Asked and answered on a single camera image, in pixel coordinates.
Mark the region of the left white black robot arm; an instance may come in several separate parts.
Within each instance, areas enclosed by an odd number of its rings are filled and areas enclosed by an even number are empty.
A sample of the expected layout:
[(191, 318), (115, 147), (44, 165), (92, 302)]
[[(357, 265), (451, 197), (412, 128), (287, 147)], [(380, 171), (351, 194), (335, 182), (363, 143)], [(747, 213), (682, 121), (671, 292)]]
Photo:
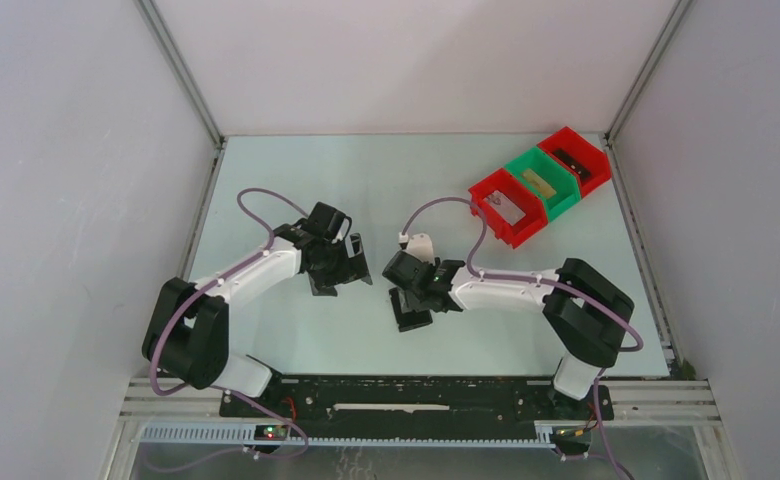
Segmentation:
[(340, 285), (372, 282), (363, 239), (342, 211), (318, 202), (309, 215), (268, 231), (264, 244), (223, 272), (195, 282), (163, 284), (141, 351), (150, 373), (164, 370), (185, 386), (219, 387), (243, 395), (258, 416), (282, 403), (271, 367), (230, 347), (230, 315), (272, 287), (298, 275), (318, 297), (335, 297)]

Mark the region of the black leather card holder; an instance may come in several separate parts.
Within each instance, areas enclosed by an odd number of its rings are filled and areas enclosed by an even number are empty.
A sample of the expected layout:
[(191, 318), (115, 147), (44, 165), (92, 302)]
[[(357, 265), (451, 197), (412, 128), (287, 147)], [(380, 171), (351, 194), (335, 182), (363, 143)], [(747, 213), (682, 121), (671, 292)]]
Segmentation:
[(400, 333), (423, 328), (433, 323), (432, 314), (430, 311), (400, 311), (396, 312), (394, 316), (396, 319), (397, 329)]

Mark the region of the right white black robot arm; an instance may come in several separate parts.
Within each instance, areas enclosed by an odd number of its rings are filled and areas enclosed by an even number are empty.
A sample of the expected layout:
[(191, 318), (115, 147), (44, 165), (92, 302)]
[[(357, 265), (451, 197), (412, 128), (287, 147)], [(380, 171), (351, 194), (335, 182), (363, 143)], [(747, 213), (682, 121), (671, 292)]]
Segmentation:
[(620, 353), (644, 341), (630, 324), (633, 300), (589, 263), (568, 258), (557, 269), (474, 269), (462, 260), (421, 260), (398, 251), (383, 277), (400, 331), (432, 322), (435, 313), (500, 310), (542, 315), (565, 348), (547, 392), (551, 411), (572, 418), (588, 403), (597, 378)]

